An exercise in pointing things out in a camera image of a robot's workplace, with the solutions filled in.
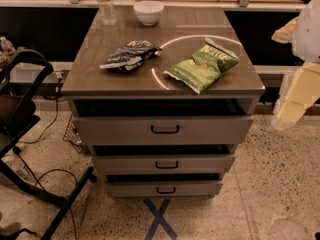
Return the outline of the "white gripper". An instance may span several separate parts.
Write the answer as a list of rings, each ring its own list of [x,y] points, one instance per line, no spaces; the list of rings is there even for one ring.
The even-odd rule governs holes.
[[[271,39],[282,44],[292,42],[293,54],[308,61],[283,79],[271,125],[285,130],[320,98],[320,0],[311,0],[297,19],[276,30]]]

